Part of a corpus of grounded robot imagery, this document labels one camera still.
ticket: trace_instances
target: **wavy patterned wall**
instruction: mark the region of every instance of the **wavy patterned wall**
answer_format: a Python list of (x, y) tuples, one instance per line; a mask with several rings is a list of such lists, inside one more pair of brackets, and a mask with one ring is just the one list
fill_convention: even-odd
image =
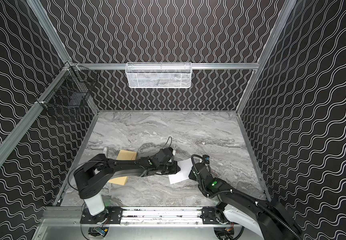
[(284, 0), (42, 0), (73, 62), (257, 62)]
[(194, 70), (192, 86), (129, 88), (124, 71), (101, 71), (92, 96), (104, 110), (235, 110), (252, 70)]
[(346, 0), (298, 1), (242, 120), (304, 239), (346, 239)]
[(55, 121), (44, 110), (0, 168), (0, 239), (30, 240), (52, 206), (93, 119)]
[(62, 65), (27, 3), (0, 1), (0, 144)]

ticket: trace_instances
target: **gray marble surface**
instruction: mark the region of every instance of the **gray marble surface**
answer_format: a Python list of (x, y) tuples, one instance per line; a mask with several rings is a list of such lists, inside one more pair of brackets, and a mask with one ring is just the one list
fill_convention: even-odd
[[(234, 112), (101, 112), (80, 162), (102, 153), (104, 146), (113, 159), (120, 149), (150, 156), (169, 136), (177, 161), (207, 154), (213, 176), (264, 199)], [(101, 193), (105, 204), (119, 206), (213, 206), (218, 202), (205, 198), (195, 181), (171, 185), (168, 176), (158, 175), (132, 176), (124, 186), (107, 183)], [(82, 204), (78, 193), (68, 188), (61, 205)]]

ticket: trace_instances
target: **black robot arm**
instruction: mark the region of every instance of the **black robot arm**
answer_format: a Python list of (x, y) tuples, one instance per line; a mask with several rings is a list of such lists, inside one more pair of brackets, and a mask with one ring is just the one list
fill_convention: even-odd
[[(194, 157), (202, 159), (195, 163)], [(191, 180), (198, 182), (198, 188), (207, 198), (218, 196), (220, 210), (227, 204), (241, 210), (256, 220), (265, 240), (301, 240), (301, 228), (293, 220), (285, 207), (272, 200), (271, 202), (253, 198), (235, 188), (224, 180), (213, 177), (210, 173), (209, 156), (191, 156), (193, 167), (189, 174)]]
[(135, 161), (118, 161), (98, 154), (74, 172), (79, 197), (89, 199), (95, 196), (108, 182), (116, 177), (175, 174), (180, 171), (174, 161), (173, 148), (161, 149), (151, 157), (142, 157)]

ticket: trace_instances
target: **black cable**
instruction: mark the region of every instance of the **black cable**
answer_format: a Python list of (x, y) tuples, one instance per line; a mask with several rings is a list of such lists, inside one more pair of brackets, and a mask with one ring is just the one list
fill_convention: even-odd
[(237, 194), (241, 195), (242, 197), (251, 201), (253, 204), (256, 204), (257, 207), (261, 208), (265, 213), (269, 214), (272, 218), (274, 218), (279, 223), (281, 223), (282, 226), (286, 227), (298, 240), (303, 240), (286, 222), (284, 222), (281, 218), (279, 218), (275, 213), (273, 213), (270, 209), (266, 208), (261, 203), (257, 202), (256, 199), (252, 198), (251, 196), (249, 196), (243, 192), (240, 192), (238, 190), (222, 190), (222, 191), (218, 191), (218, 192), (210, 195), (209, 198), (211, 199), (220, 193), (227, 193), (227, 192), (237, 193)]
[(202, 156), (199, 156), (199, 155), (196, 155), (196, 154), (193, 154), (192, 156), (190, 156), (190, 159), (192, 160), (192, 164), (193, 164), (193, 166), (195, 167), (195, 171), (196, 171), (195, 174), (198, 174), (199, 172), (198, 172), (198, 170), (197, 170), (197, 168), (196, 168), (196, 166), (195, 166), (194, 157), (199, 157), (199, 158), (201, 158), (201, 159), (204, 160), (204, 161), (205, 161), (205, 159), (204, 159)]
[[(100, 161), (89, 161), (89, 162), (105, 162), (105, 161), (103, 161), (103, 160), (100, 160)], [(72, 170), (70, 170), (70, 174), (68, 175), (68, 184), (69, 184), (69, 186), (72, 188), (72, 189), (74, 189), (74, 190), (76, 190), (76, 191), (78, 191), (78, 189), (76, 189), (75, 187), (73, 187), (71, 184), (70, 184), (70, 175), (72, 175), (73, 174), (73, 171), (77, 168), (77, 167), (79, 167), (79, 166), (81, 166), (81, 165), (84, 165), (85, 163), (87, 163), (87, 162), (83, 162), (83, 163), (81, 163), (81, 164), (78, 164), (75, 168), (73, 168)]]
[(238, 233), (238, 235), (235, 238), (232, 238), (231, 240), (237, 240), (238, 238), (240, 238), (241, 235), (243, 234), (244, 229), (245, 229), (245, 227), (242, 226), (241, 231)]
[(167, 138), (167, 141), (166, 141), (166, 143), (164, 144), (164, 146), (166, 146), (167, 142), (169, 142), (169, 138), (170, 138), (170, 145), (169, 145), (169, 147), (172, 145), (173, 138), (169, 136), (169, 137)]
[(85, 237), (85, 235), (83, 234), (83, 231), (82, 231), (82, 224), (79, 224), (79, 226), (81, 227), (82, 236), (83, 236), (85, 239), (90, 240), (90, 238)]

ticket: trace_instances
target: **small cylindrical object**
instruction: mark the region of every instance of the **small cylindrical object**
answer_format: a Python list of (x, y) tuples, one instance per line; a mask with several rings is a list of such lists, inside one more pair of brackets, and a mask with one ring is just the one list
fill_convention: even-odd
[(103, 147), (103, 154), (108, 157), (108, 150), (109, 148), (108, 147)]

